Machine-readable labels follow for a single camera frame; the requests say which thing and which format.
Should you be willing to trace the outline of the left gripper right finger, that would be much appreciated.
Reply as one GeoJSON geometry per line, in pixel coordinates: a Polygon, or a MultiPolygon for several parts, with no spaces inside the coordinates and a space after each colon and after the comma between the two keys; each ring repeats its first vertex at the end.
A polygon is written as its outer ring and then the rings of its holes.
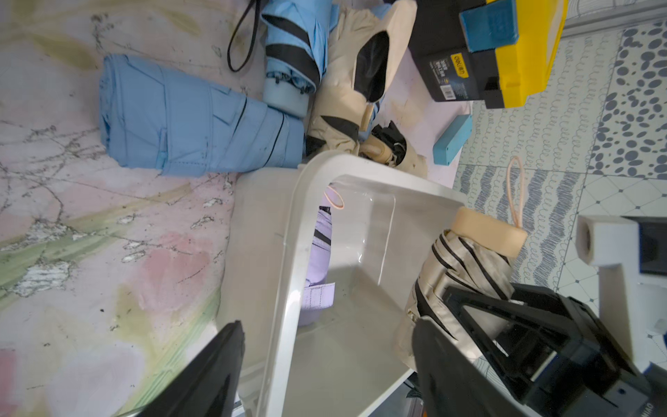
{"type": "Polygon", "coordinates": [[[417,321],[412,347],[428,416],[524,415],[479,373],[431,318],[417,321]]]}

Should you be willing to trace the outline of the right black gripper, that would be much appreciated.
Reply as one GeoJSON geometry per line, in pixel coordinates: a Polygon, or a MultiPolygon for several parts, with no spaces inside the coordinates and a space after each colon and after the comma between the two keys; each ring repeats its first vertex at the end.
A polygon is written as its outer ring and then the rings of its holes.
{"type": "Polygon", "coordinates": [[[664,416],[666,371],[640,371],[583,302],[517,284],[510,299],[451,287],[443,302],[512,397],[541,416],[664,416]]]}

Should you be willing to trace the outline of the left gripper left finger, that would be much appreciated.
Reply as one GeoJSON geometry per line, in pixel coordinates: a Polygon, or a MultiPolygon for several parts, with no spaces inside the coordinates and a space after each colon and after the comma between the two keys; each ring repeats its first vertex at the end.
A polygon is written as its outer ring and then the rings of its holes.
{"type": "Polygon", "coordinates": [[[140,415],[231,416],[244,353],[242,324],[230,322],[140,415]]]}

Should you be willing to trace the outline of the beige umbrella black stripes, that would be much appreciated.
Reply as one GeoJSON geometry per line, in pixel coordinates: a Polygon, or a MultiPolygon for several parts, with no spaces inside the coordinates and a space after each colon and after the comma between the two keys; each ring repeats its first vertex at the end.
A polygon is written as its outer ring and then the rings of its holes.
{"type": "Polygon", "coordinates": [[[477,361],[482,352],[445,304],[450,288],[489,296],[512,298],[512,264],[527,239],[523,225],[525,172],[514,156],[507,168],[507,199],[512,222],[502,222],[470,208],[460,208],[451,229],[444,230],[431,246],[415,281],[405,316],[394,334],[394,353],[416,371],[413,330],[419,319],[429,317],[465,358],[477,361]]]}

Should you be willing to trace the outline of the white plastic storage box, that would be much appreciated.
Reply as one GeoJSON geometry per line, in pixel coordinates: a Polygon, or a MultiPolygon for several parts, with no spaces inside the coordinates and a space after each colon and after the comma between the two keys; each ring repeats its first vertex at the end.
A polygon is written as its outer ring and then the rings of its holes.
{"type": "Polygon", "coordinates": [[[432,244],[465,202],[436,182],[335,151],[296,170],[241,175],[216,321],[243,327],[237,392],[246,415],[371,415],[411,373],[394,354],[394,331],[432,244]],[[333,211],[335,299],[300,328],[328,189],[344,201],[333,211]]]}

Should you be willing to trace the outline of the lilac umbrella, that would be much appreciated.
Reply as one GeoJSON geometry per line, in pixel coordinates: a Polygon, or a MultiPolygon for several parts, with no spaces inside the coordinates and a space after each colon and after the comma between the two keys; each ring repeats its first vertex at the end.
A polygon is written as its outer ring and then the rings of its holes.
{"type": "Polygon", "coordinates": [[[332,210],[343,210],[345,203],[340,193],[331,185],[324,192],[324,198],[326,203],[322,203],[318,208],[308,260],[298,322],[300,328],[316,322],[321,312],[331,308],[335,301],[335,283],[328,282],[333,236],[332,210]]]}

